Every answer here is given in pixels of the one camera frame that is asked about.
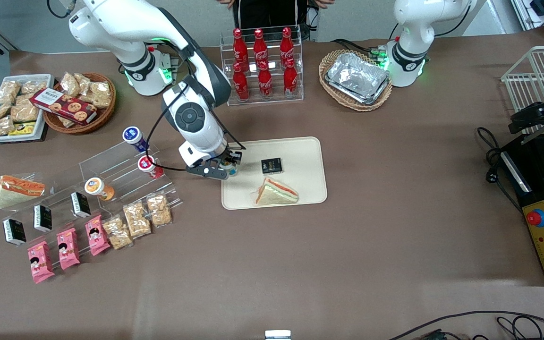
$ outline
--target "white device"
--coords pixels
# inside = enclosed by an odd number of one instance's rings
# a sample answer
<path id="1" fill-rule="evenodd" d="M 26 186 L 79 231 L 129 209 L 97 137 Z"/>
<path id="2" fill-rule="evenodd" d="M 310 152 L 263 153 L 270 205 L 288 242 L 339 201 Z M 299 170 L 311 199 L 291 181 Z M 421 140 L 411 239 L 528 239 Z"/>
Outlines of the white device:
<path id="1" fill-rule="evenodd" d="M 226 103 L 231 86 L 224 73 L 201 51 L 177 20 L 165 9 L 145 0 L 84 0 L 85 8 L 69 20 L 71 32 L 80 43 L 107 48 L 121 61 L 139 93 L 162 90 L 156 65 L 168 59 L 145 48 L 144 41 L 168 42 L 182 60 L 196 71 L 162 95 L 161 109 L 167 121 L 186 139 L 179 153 L 187 171 L 224 180 L 228 173 L 222 162 L 240 163 L 240 153 L 230 151 L 224 131 L 211 109 Z"/>
<path id="2" fill-rule="evenodd" d="M 100 25 L 89 7 L 77 11 L 68 21 L 73 37 L 89 47 L 112 52 L 125 68 L 129 84 L 142 95 L 155 95 L 164 90 L 172 77 L 165 61 L 169 55 L 158 50 L 149 51 L 143 41 L 117 39 Z"/>
<path id="3" fill-rule="evenodd" d="M 409 86 L 423 67 L 434 41 L 433 22 L 462 17 L 477 0 L 396 0 L 393 13 L 402 25 L 399 40 L 387 43 L 387 71 L 393 86 Z"/>

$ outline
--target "coca-cola bottle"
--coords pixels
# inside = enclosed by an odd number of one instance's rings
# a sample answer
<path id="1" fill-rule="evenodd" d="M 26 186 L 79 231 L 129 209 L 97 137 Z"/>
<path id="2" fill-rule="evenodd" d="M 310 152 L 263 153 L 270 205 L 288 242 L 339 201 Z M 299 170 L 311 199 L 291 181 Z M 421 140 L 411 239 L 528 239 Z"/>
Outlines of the coca-cola bottle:
<path id="1" fill-rule="evenodd" d="M 268 71 L 268 61 L 260 61 L 257 63 L 259 67 L 259 93 L 262 96 L 263 101 L 269 101 L 272 99 L 272 75 Z"/>
<path id="2" fill-rule="evenodd" d="M 255 30 L 255 44 L 253 44 L 253 54 L 255 54 L 255 64 L 258 69 L 261 65 L 266 64 L 268 69 L 268 47 L 264 41 L 264 31 L 261 28 Z"/>
<path id="3" fill-rule="evenodd" d="M 247 78 L 244 73 L 242 73 L 242 67 L 240 67 L 239 62 L 235 62 L 232 65 L 234 68 L 234 75 L 232 80 L 235 82 L 235 90 L 238 95 L 239 102 L 246 102 L 249 100 L 249 88 L 247 86 Z"/>
<path id="4" fill-rule="evenodd" d="M 240 63 L 240 70 L 243 72 L 249 71 L 249 57 L 247 55 L 247 45 L 245 41 L 242 40 L 242 33 L 240 28 L 235 28 L 234 32 L 235 42 L 234 42 L 234 51 L 235 59 Z"/>
<path id="5" fill-rule="evenodd" d="M 298 94 L 298 72 L 295 70 L 295 59 L 287 59 L 285 69 L 285 97 L 294 98 Z"/>
<path id="6" fill-rule="evenodd" d="M 282 29 L 282 41 L 280 42 L 280 68 L 287 67 L 287 60 L 293 59 L 293 40 L 291 40 L 291 28 Z"/>

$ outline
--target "black pants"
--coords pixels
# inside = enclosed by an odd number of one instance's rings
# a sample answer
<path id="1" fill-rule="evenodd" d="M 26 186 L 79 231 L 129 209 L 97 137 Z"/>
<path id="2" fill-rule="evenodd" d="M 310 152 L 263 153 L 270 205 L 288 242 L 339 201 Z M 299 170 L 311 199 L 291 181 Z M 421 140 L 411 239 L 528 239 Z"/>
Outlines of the black pants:
<path id="1" fill-rule="evenodd" d="M 240 28 L 261 28 L 295 25 L 295 1 L 236 0 L 233 7 L 235 26 L 240 26 Z M 297 0 L 297 24 L 305 20 L 307 5 L 308 0 Z"/>

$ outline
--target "white tray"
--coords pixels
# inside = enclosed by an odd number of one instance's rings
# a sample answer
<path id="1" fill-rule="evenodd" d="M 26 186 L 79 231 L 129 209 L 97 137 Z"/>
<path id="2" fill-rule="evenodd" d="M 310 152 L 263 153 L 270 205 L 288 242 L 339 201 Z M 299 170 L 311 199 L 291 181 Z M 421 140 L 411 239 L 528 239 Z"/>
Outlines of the white tray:
<path id="1" fill-rule="evenodd" d="M 21 76 L 9 76 L 5 77 L 2 82 L 17 81 L 21 84 L 27 82 L 47 82 L 47 87 L 54 86 L 54 76 L 52 75 L 21 75 Z M 37 121 L 35 122 L 35 129 L 32 134 L 25 134 L 21 136 L 0 136 L 0 143 L 9 143 L 9 142 L 28 142 L 30 140 L 41 139 L 41 133 L 45 127 L 45 119 L 43 118 L 43 110 L 39 109 L 37 114 Z"/>
<path id="2" fill-rule="evenodd" d="M 326 200 L 326 180 L 318 138 L 258 140 L 242 144 L 246 150 L 243 151 L 237 174 L 222 181 L 222 206 L 226 209 L 287 206 L 287 204 L 255 205 L 257 188 L 262 185 L 265 177 L 262 174 L 261 161 L 277 157 L 281 158 L 283 172 L 270 177 L 297 191 L 299 200 L 291 205 L 316 204 Z"/>

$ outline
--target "brown table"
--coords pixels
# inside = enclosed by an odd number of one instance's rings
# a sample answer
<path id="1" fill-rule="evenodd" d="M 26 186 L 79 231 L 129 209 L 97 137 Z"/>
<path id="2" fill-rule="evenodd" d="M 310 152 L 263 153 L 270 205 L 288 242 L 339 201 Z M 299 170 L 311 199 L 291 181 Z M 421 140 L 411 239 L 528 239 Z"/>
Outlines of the brown table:
<path id="1" fill-rule="evenodd" d="M 244 141 L 317 137 L 326 202 L 226 211 L 218 181 L 170 173 L 184 200 L 175 224 L 39 285 L 0 226 L 0 338 L 260 339 L 291 329 L 297 340 L 384 339 L 468 310 L 544 316 L 527 230 L 484 181 L 486 150 L 475 138 L 478 126 L 501 144 L 512 138 L 499 77 L 535 45 L 544 45 L 544 29 L 438 39 L 415 84 L 357 114 L 317 79 L 319 61 L 339 46 L 305 43 L 303 102 L 217 113 Z M 219 61 L 218 50 L 208 52 Z M 13 52 L 11 70 L 100 72 L 119 96 L 96 133 L 50 131 L 43 143 L 0 146 L 0 174 L 51 176 L 118 143 L 128 125 L 149 129 L 160 113 L 160 95 L 129 88 L 112 54 Z M 153 141 L 167 148 L 166 163 L 181 164 L 183 139 L 168 124 Z M 502 336 L 491 316 L 437 326 Z"/>

